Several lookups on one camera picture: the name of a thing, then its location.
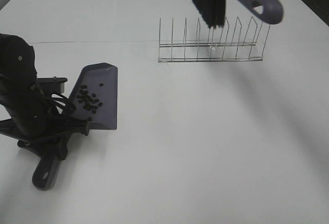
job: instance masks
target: black bristles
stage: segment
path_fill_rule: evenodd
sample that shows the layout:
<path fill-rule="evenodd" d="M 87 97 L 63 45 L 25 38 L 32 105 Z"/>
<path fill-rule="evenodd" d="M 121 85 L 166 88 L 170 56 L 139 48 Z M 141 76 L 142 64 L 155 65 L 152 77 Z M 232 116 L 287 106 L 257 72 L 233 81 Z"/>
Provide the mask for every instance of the black bristles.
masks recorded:
<path fill-rule="evenodd" d="M 226 0 L 192 0 L 209 28 L 223 26 Z"/>

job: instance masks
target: dish rack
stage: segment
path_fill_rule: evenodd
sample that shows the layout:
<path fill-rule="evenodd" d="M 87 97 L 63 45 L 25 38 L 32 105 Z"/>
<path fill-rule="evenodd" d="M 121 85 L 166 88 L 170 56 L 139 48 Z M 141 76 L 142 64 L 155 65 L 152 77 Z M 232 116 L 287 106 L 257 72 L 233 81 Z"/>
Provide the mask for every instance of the dish rack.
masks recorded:
<path fill-rule="evenodd" d="M 189 34 L 187 19 L 179 27 L 183 27 L 180 40 L 174 40 L 176 33 L 174 19 L 171 20 L 170 31 L 166 31 L 169 40 L 161 39 L 161 18 L 159 21 L 159 62 L 240 62 L 262 61 L 265 45 L 270 31 L 270 25 L 263 22 L 260 25 L 252 16 L 246 29 L 241 20 L 236 17 L 231 26 L 227 17 L 221 28 L 206 27 L 201 30 L 200 19 L 197 19 L 196 29 Z"/>

